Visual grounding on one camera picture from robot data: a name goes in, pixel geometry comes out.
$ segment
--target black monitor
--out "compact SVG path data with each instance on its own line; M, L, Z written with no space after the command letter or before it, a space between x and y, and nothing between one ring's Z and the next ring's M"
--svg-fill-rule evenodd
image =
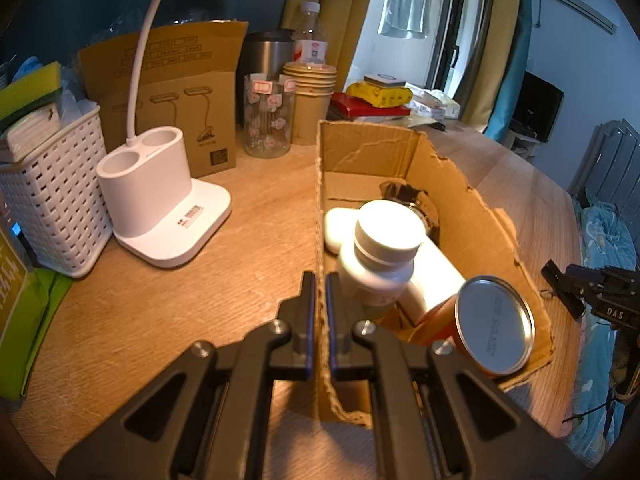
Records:
M548 142L564 92L531 72L525 72L510 129Z

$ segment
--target wooden table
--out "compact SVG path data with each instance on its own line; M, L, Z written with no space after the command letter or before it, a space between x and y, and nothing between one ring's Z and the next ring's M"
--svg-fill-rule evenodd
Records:
M561 267L578 261L570 200L558 186L472 130L428 134L491 206L511 215L536 278L550 256ZM12 417L50 470L191 342L222 346L242 338L296 295L303 270L315 267L313 147L294 146L275 160L240 153L237 168L207 180L230 191L234 209L196 259L159 270L112 240L60 306L28 398ZM546 304L556 360L518 398L555 433L574 380L579 330L557 301ZM276 384L264 478L375 478L370 432L302 414L312 406L311 384Z

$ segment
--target white basket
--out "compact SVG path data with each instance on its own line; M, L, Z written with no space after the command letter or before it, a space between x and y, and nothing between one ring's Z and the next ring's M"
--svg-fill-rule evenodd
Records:
M72 278L92 269L112 232L95 169L106 155L99 110L0 165L5 200L38 261Z

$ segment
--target green bag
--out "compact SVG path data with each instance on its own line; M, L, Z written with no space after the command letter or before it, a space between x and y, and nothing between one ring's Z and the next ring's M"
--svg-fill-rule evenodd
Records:
M73 280L29 270L0 229L0 397L19 399L58 305Z

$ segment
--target white desk lamp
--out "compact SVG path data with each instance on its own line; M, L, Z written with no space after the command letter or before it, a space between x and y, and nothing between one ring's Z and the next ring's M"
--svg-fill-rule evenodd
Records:
M158 267L191 260L231 212L223 187L191 178L182 131L136 136L136 101L146 40L160 0L151 0L131 71L127 140L98 163L100 189L119 243Z

